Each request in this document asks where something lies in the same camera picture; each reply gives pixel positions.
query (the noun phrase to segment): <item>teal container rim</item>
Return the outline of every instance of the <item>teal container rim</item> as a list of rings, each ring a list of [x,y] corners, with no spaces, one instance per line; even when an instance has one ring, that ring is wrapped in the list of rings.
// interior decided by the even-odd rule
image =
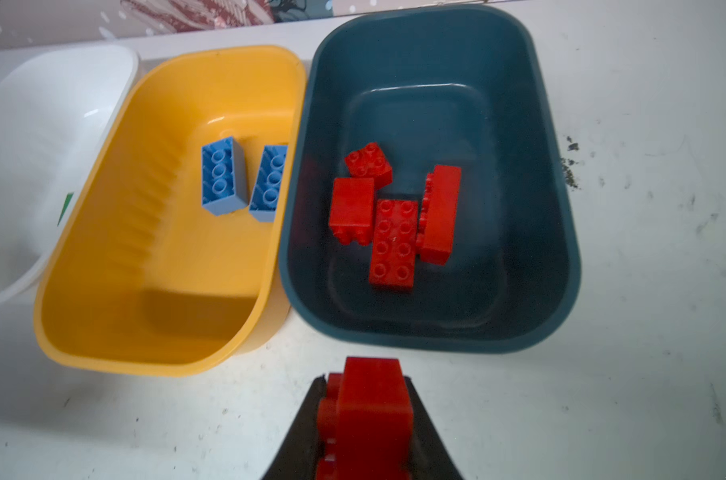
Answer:
[[[295,184],[299,181],[299,171],[301,169],[301,158],[304,154],[305,148],[305,135],[307,130],[307,124],[309,122],[309,110],[312,104],[312,97],[315,92],[315,85],[317,81],[319,58],[321,53],[324,51],[326,46],[333,41],[334,37],[345,30],[355,28],[360,24],[367,24],[372,22],[378,22],[380,20],[389,18],[402,18],[411,15],[419,14],[434,14],[438,12],[451,11],[474,11],[478,14],[490,14],[497,17],[502,17],[504,20],[514,25],[521,33],[523,42],[526,45],[526,51],[528,53],[529,60],[531,62],[531,71],[533,73],[533,79],[536,82],[537,95],[543,101],[540,102],[541,114],[543,119],[543,126],[545,134],[548,138],[548,150],[550,153],[550,161],[553,165],[553,176],[554,185],[556,188],[556,194],[558,197],[558,206],[560,206],[561,217],[563,221],[564,236],[566,241],[566,248],[568,252],[568,281],[563,297],[560,299],[560,303],[550,317],[537,328],[525,333],[521,336],[517,336],[513,339],[508,340],[473,340],[473,339],[456,339],[456,338],[445,338],[445,337],[424,337],[424,336],[405,336],[405,335],[392,335],[387,333],[379,332],[363,332],[359,330],[346,330],[332,326],[320,318],[318,318],[310,309],[301,301],[299,295],[297,295],[293,282],[291,281],[291,275],[289,273],[289,241],[291,236],[291,225],[294,219],[294,205],[296,201],[296,187]],[[315,51],[315,56],[312,58],[312,66],[310,70],[309,80],[307,82],[307,88],[305,90],[305,101],[303,103],[301,111],[301,123],[299,126],[299,136],[296,141],[296,149],[294,151],[294,164],[291,169],[291,180],[289,188],[289,198],[285,207],[285,217],[283,220],[283,226],[281,231],[281,242],[278,253],[278,264],[280,269],[281,281],[283,288],[285,289],[286,296],[289,298],[291,306],[293,306],[299,315],[305,319],[313,328],[332,336],[339,340],[345,340],[356,343],[366,343],[370,345],[379,346],[393,346],[396,348],[413,348],[421,350],[440,350],[449,352],[476,352],[476,353],[507,353],[516,352],[519,350],[527,349],[537,343],[543,341],[552,335],[568,317],[570,311],[574,307],[577,295],[579,293],[579,286],[581,282],[581,259],[579,255],[579,247],[577,242],[576,230],[574,228],[574,218],[571,214],[571,206],[568,200],[568,190],[566,187],[566,180],[564,179],[560,166],[560,151],[558,150],[558,142],[556,140],[555,128],[552,122],[552,116],[550,113],[550,104],[547,102],[547,92],[544,89],[544,81],[542,78],[541,70],[539,68],[539,61],[537,59],[536,50],[533,46],[533,39],[523,24],[517,20],[511,14],[503,12],[497,8],[487,5],[450,5],[440,6],[436,8],[413,8],[408,10],[396,10],[393,12],[383,12],[377,14],[367,14],[349,22],[338,26],[331,32],[323,42],[320,43],[318,49]]]

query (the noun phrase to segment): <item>red toy brick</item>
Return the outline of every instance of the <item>red toy brick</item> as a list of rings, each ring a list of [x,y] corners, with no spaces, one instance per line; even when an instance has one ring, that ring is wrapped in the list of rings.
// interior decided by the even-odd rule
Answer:
[[[331,376],[341,382],[318,409],[325,451],[316,480],[407,480],[414,411],[398,360],[349,357],[344,374]]]
[[[397,290],[414,286],[418,204],[379,200],[368,283]]]
[[[337,178],[329,227],[342,245],[368,245],[374,235],[374,179]]]
[[[421,201],[416,248],[419,259],[428,264],[445,265],[454,248],[454,224],[461,168],[436,165],[427,174],[425,197]]]
[[[350,175],[355,178],[373,178],[376,189],[392,183],[392,167],[378,144],[368,144],[345,158]]]

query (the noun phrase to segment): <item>plastic tray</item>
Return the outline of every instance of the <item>plastic tray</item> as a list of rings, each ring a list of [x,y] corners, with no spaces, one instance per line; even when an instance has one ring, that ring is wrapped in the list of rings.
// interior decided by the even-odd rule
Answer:
[[[117,111],[138,56],[117,45],[68,48],[0,82],[0,304],[31,302]]]
[[[261,346],[289,310],[273,224],[201,206],[201,147],[233,136],[253,186],[265,144],[294,144],[305,70],[277,47],[189,54],[132,90],[52,255],[35,304],[69,366],[188,375]],[[291,171],[293,148],[285,161]]]
[[[417,262],[411,293],[371,288],[371,247],[340,245],[328,227],[345,155],[373,141],[393,171],[379,198],[420,200],[435,164],[463,169],[453,253],[445,266]],[[296,152],[281,276],[320,331],[505,352],[566,318],[577,241],[533,45],[510,15],[468,5],[340,26],[315,54]]]

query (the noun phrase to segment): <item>dark blue container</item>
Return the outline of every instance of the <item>dark blue container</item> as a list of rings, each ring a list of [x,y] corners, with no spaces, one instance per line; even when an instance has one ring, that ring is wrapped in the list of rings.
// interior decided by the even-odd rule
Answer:
[[[344,157],[378,142],[380,198],[421,199],[435,164],[462,167],[454,251],[419,262],[411,293],[372,289],[371,246],[331,234]],[[280,273],[296,310],[343,340],[509,352],[541,341],[576,299],[580,261],[533,44],[509,14],[465,5],[374,14],[337,28],[312,62]]]

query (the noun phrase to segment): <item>patterned wallpaper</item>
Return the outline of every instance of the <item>patterned wallpaper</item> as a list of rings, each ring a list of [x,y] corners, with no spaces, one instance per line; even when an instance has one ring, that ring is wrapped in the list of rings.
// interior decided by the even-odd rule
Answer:
[[[0,0],[0,49],[293,22],[466,1]]]

